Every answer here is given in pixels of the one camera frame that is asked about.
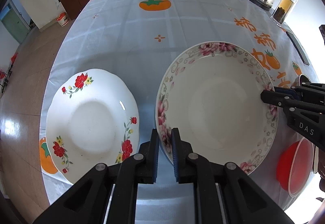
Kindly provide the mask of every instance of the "pink floral rim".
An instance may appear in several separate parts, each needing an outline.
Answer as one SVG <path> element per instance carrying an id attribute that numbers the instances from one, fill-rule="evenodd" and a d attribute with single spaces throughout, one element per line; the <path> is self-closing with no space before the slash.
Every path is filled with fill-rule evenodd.
<path id="1" fill-rule="evenodd" d="M 239 64 L 246 64 L 249 72 L 255 75 L 256 81 L 261 85 L 261 88 L 266 90 L 274 90 L 272 82 L 265 72 L 262 65 L 246 50 L 225 42 L 205 42 L 195 45 L 182 54 L 180 54 L 167 69 L 157 95 L 156 100 L 156 126 L 158 134 L 162 142 L 163 149 L 170 161 L 172 158 L 171 146 L 171 130 L 168 125 L 168 94 L 177 85 L 177 79 L 186 68 L 195 60 L 204 56 L 215 56 L 223 54 L 228 58 L 236 58 Z M 264 160 L 272 146 L 277 129 L 277 106 L 268 105 L 268 111 L 265 113 L 267 122 L 264 126 L 264 135 L 256 144 L 256 147 L 251 152 L 251 157 L 247 161 L 240 164 L 241 169 L 250 174 Z"/>

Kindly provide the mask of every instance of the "tile floor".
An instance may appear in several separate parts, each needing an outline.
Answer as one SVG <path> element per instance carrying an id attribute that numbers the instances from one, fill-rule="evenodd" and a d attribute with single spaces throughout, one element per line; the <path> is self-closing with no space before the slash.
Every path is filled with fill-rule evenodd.
<path id="1" fill-rule="evenodd" d="M 8 197 L 28 223 L 48 206 L 39 158 L 39 126 L 45 87 L 56 54 L 73 22 L 33 29 L 18 48 L 0 99 L 0 151 Z"/>

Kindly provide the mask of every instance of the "glass jar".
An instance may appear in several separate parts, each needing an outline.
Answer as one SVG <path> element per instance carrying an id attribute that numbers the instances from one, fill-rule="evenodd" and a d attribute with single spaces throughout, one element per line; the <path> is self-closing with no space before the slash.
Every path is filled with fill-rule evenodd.
<path id="1" fill-rule="evenodd" d="M 278 25 L 284 22 L 284 19 L 292 11 L 298 0 L 281 0 L 274 10 L 271 19 Z"/>

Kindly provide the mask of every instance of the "screw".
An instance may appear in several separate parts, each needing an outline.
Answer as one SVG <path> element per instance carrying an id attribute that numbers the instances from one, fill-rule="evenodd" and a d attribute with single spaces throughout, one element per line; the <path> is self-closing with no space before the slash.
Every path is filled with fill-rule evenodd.
<path id="1" fill-rule="evenodd" d="M 199 158 L 198 154 L 196 154 L 196 153 L 190 153 L 190 154 L 188 155 L 188 157 L 189 157 L 191 160 L 196 160 L 196 159 Z"/>
<path id="2" fill-rule="evenodd" d="M 100 164 L 96 164 L 95 168 L 97 171 L 103 171 L 105 167 L 106 167 L 105 164 L 100 163 Z"/>
<path id="3" fill-rule="evenodd" d="M 135 154 L 135 155 L 133 156 L 133 158 L 134 158 L 135 160 L 142 160 L 142 159 L 143 159 L 143 154 Z"/>
<path id="4" fill-rule="evenodd" d="M 229 169 L 229 170 L 235 170 L 236 169 L 236 164 L 233 163 L 233 162 L 229 162 L 226 164 L 226 167 Z"/>

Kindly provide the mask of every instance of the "tablecloth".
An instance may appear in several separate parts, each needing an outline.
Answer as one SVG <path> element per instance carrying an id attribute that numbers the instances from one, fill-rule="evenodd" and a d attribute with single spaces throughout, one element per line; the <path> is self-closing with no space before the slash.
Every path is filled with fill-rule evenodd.
<path id="1" fill-rule="evenodd" d="M 91 0 L 66 35 L 53 64 L 42 106 L 40 140 L 53 96 L 72 75 L 101 68 L 119 76 L 137 102 L 140 143 L 155 127 L 154 108 L 166 69 L 181 52 L 204 41 L 224 41 L 252 53 L 275 86 L 289 87 L 300 74 L 313 82 L 312 65 L 304 65 L 284 29 L 270 13 L 249 0 Z M 273 145 L 250 177 L 282 208 L 293 199 L 276 180 L 281 152 L 299 139 L 279 109 Z M 40 148 L 41 160 L 43 149 Z M 42 168 L 50 203 L 71 184 L 60 172 Z M 157 182 L 139 185 L 135 219 L 159 223 L 194 223 L 191 184 L 175 182 L 173 166 L 160 150 Z"/>

